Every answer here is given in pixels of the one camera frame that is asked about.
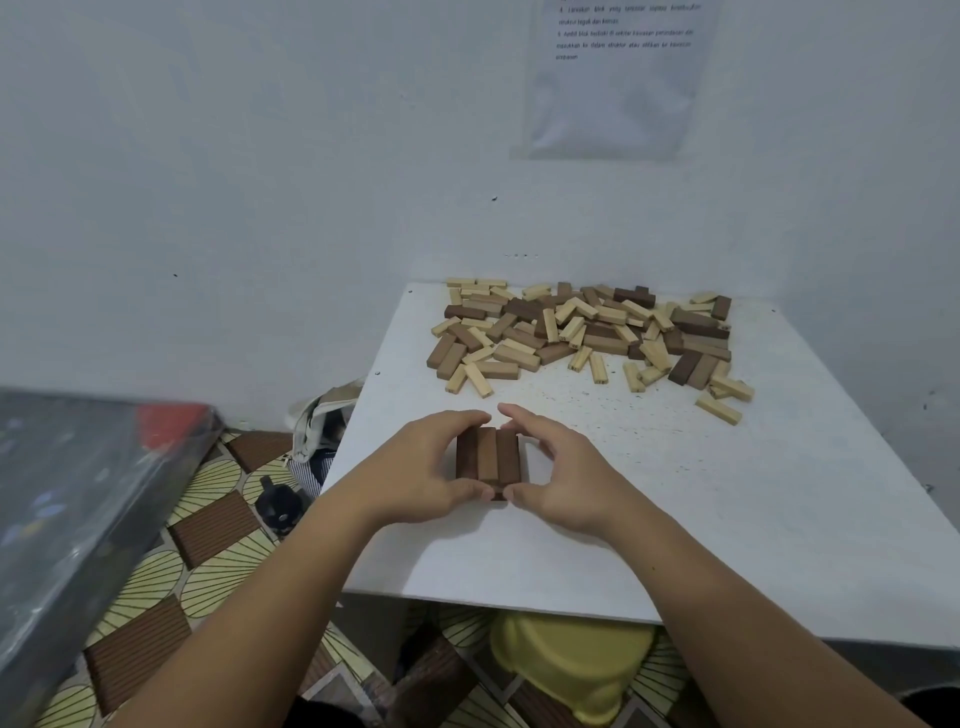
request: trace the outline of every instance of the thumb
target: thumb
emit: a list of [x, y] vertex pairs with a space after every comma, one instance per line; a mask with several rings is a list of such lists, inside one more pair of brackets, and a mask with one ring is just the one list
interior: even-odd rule
[[452, 508], [456, 508], [468, 500], [492, 500], [495, 495], [492, 486], [465, 477], [451, 480], [446, 484], [446, 488], [450, 493], [450, 506]]
[[513, 483], [503, 490], [503, 497], [513, 505], [543, 518], [543, 498], [546, 489], [533, 483]]

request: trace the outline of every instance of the stack of wooden blocks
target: stack of wooden blocks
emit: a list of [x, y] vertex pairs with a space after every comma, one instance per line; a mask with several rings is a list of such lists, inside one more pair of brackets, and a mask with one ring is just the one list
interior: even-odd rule
[[469, 379], [480, 397], [488, 397], [489, 379], [518, 379], [521, 369], [536, 372], [568, 356], [568, 369], [579, 373], [589, 362], [594, 383], [607, 384], [603, 354], [611, 354], [629, 359], [623, 374], [632, 393], [669, 376], [703, 391], [697, 406], [731, 425], [742, 413], [720, 400], [754, 397], [752, 387], [730, 377], [732, 300], [726, 296], [705, 291], [687, 303], [658, 303], [640, 285], [574, 290], [560, 282], [554, 293], [552, 284], [542, 283], [519, 296], [506, 280], [447, 279], [446, 285], [450, 305], [445, 321], [431, 329], [440, 341], [426, 363], [452, 394]]

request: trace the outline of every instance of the white table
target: white table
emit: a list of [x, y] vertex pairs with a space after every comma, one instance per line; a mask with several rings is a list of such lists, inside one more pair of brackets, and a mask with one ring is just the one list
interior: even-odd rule
[[[733, 375], [756, 388], [732, 427], [662, 379], [629, 393], [561, 360], [481, 400], [427, 369], [447, 291], [414, 283], [380, 347], [328, 487], [409, 420], [442, 409], [520, 403], [589, 436], [614, 467], [701, 543], [824, 638], [960, 645], [960, 534], [775, 306], [734, 302]], [[452, 476], [453, 447], [445, 466]], [[549, 461], [525, 447], [530, 479]], [[348, 590], [611, 619], [659, 621], [615, 553], [512, 506], [383, 530]]]

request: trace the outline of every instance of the floor mat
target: floor mat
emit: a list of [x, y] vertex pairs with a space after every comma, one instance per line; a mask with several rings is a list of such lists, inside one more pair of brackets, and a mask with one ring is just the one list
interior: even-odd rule
[[[252, 505], [259, 478], [298, 489], [290, 435], [225, 433], [121, 594], [87, 640], [40, 728], [102, 728], [163, 661], [271, 553], [276, 537]], [[300, 684], [367, 725], [410, 728], [562, 728], [571, 712], [493, 658], [495, 610], [415, 602], [402, 679], [392, 685], [331, 623]], [[612, 728], [716, 722], [666, 632], [658, 632]]]

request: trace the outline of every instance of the dark brown wooden block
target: dark brown wooden block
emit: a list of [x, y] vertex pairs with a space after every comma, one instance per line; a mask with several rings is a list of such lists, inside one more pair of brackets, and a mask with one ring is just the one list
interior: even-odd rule
[[477, 431], [479, 429], [479, 427], [470, 427], [457, 437], [457, 477], [477, 479]]
[[709, 354], [701, 356], [686, 383], [694, 389], [704, 389], [710, 381], [710, 377], [713, 376], [713, 370], [717, 368], [718, 361], [719, 359], [716, 356], [710, 356]]
[[563, 359], [565, 356], [570, 356], [576, 351], [577, 350], [569, 344], [560, 342], [559, 344], [548, 344], [542, 349], [537, 350], [537, 356], [540, 357], [541, 363], [550, 364], [551, 362]]
[[730, 304], [733, 303], [726, 296], [717, 296], [716, 301], [713, 302], [713, 310], [710, 312], [710, 316], [714, 319], [720, 319], [720, 321], [726, 321], [727, 317], [730, 316]]
[[452, 327], [447, 329], [447, 332], [456, 336], [457, 341], [467, 347], [467, 351], [470, 353], [479, 352], [481, 349], [483, 349], [483, 342], [470, 333], [470, 329], [465, 327], [463, 324], [454, 324]]
[[430, 369], [437, 369], [443, 362], [446, 357], [446, 353], [450, 351], [450, 347], [457, 343], [457, 337], [452, 333], [445, 333], [440, 337], [440, 341], [437, 342], [437, 346], [433, 348], [433, 351], [426, 359], [426, 365]]
[[533, 349], [541, 349], [546, 346], [546, 339], [539, 339], [526, 331], [517, 331], [515, 328], [508, 328], [504, 331], [503, 338], [513, 339], [518, 344], [523, 344]]
[[457, 367], [460, 366], [460, 362], [466, 355], [467, 347], [465, 347], [459, 341], [450, 347], [446, 353], [446, 356], [444, 357], [444, 360], [440, 363], [440, 366], [437, 367], [437, 379], [449, 381], [449, 379], [453, 376], [453, 373], [457, 371]]
[[452, 319], [454, 316], [460, 319], [483, 319], [487, 318], [487, 311], [482, 308], [470, 308], [466, 305], [454, 305], [451, 303], [444, 309], [444, 318]]
[[670, 370], [670, 376], [668, 377], [670, 381], [684, 386], [686, 381], [690, 379], [690, 375], [693, 374], [693, 370], [696, 369], [697, 364], [700, 363], [700, 357], [703, 356], [699, 352], [687, 352], [683, 354], [676, 364], [673, 365], [673, 369]]
[[630, 352], [630, 345], [623, 339], [609, 339], [606, 336], [584, 336], [584, 346], [595, 352], [615, 353], [626, 356]]

